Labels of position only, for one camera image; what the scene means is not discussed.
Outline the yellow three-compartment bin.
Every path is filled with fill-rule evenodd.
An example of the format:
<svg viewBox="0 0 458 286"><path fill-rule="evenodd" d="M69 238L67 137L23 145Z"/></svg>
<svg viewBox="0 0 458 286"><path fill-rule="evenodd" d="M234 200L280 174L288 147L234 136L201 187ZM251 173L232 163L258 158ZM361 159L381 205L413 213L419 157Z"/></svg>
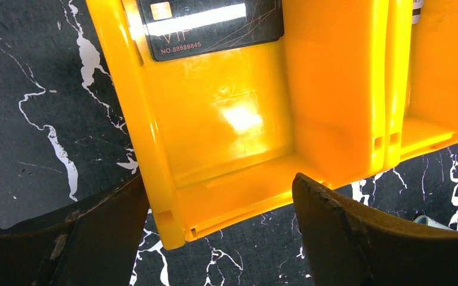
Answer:
<svg viewBox="0 0 458 286"><path fill-rule="evenodd" d="M458 143L458 1L281 1L277 41L169 61L88 1L163 247Z"/></svg>

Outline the green card holder wallet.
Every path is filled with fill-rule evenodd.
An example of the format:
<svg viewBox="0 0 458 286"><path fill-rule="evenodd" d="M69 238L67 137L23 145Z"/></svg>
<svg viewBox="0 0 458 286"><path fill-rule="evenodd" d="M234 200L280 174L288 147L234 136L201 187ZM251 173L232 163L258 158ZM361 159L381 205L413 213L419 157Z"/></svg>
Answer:
<svg viewBox="0 0 458 286"><path fill-rule="evenodd" d="M421 224L421 225L430 226L430 227L433 227L433 228L445 229L445 230L452 231L452 229L449 228L448 226L443 225L443 224L437 222L436 220L433 220L432 218L430 218L429 216L426 216L426 215L418 216L417 218L415 218L413 220L413 222Z"/></svg>

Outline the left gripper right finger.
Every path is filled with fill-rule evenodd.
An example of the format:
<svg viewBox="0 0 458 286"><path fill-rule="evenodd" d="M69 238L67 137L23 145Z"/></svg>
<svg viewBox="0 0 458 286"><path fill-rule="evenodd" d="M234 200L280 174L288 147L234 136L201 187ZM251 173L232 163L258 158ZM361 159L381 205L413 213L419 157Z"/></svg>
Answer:
<svg viewBox="0 0 458 286"><path fill-rule="evenodd" d="M315 285L458 285L458 231L395 217L302 173L292 197Z"/></svg>

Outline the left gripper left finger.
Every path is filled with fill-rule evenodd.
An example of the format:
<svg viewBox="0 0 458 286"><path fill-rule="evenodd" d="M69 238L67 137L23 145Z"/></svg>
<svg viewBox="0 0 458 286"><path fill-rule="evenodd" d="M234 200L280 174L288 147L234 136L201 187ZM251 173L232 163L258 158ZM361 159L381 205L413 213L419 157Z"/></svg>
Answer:
<svg viewBox="0 0 458 286"><path fill-rule="evenodd" d="M0 285L128 285L149 202L143 179L0 228Z"/></svg>

